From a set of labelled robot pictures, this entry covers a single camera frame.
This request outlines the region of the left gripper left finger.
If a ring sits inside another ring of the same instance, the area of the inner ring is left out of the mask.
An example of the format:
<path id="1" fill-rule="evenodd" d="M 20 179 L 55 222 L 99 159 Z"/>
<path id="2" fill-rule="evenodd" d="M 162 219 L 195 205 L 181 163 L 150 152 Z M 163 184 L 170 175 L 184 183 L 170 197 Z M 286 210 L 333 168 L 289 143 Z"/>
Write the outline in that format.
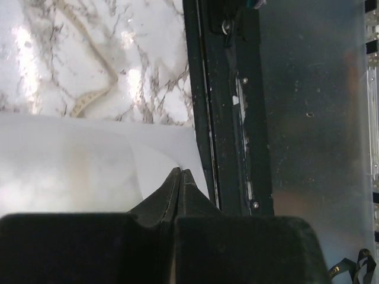
<path id="1" fill-rule="evenodd" d="M 117 213 L 1 218 L 2 283 L 169 283 L 181 171 Z"/>

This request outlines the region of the white wrapping paper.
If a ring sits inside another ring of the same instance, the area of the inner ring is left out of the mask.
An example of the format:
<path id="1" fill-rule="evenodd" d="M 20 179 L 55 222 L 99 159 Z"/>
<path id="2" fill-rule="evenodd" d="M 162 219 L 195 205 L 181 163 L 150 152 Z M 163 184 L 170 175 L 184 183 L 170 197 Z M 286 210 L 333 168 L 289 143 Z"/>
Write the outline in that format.
<path id="1" fill-rule="evenodd" d="M 190 127 L 1 114 L 1 215 L 126 212 L 175 167 L 208 195 Z"/>

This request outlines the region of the cream ribbon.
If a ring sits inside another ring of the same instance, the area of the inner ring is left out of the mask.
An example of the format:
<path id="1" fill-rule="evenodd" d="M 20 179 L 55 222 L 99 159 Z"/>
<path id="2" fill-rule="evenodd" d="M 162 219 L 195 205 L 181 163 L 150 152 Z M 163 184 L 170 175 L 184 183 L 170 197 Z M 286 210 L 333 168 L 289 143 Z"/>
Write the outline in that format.
<path id="1" fill-rule="evenodd" d="M 61 11 L 61 13 L 76 27 L 76 29 L 83 35 L 83 37 L 88 41 L 94 53 L 98 56 L 100 62 L 106 68 L 108 75 L 110 76 L 110 83 L 107 87 L 98 89 L 95 91 L 90 91 L 81 95 L 75 101 L 75 105 L 70 112 L 71 117 L 78 117 L 79 114 L 92 102 L 100 98 L 103 95 L 109 93 L 116 84 L 118 84 L 118 73 L 112 67 L 111 63 L 107 58 L 101 53 L 95 41 L 91 38 L 88 30 L 79 20 L 79 18 L 73 13 L 69 5 L 65 1 L 56 1 L 56 7 Z"/>

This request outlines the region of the aluminium frame rail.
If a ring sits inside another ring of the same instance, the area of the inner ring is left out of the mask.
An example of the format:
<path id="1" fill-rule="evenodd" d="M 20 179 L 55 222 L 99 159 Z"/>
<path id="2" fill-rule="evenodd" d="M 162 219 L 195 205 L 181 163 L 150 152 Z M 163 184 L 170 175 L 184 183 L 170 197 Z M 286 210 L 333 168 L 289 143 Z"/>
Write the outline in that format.
<path id="1" fill-rule="evenodd" d="M 365 1 L 368 119 L 374 216 L 378 218 L 378 1 Z"/>

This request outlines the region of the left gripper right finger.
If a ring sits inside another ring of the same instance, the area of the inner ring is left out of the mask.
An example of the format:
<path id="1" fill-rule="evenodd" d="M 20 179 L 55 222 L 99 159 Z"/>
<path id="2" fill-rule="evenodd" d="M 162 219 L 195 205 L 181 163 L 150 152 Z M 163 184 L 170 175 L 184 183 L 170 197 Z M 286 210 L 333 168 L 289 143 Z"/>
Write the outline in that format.
<path id="1" fill-rule="evenodd" d="M 311 226 L 296 217 L 233 217 L 181 173 L 175 220 L 177 283 L 328 283 Z"/>

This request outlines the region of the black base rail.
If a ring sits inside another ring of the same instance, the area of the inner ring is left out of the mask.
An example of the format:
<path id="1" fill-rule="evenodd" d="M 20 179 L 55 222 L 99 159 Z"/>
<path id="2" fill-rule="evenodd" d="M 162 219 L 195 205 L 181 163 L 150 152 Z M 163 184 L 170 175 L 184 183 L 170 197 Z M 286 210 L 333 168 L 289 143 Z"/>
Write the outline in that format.
<path id="1" fill-rule="evenodd" d="M 264 1 L 184 1 L 197 145 L 210 200 L 228 215 L 273 215 L 261 66 Z"/>

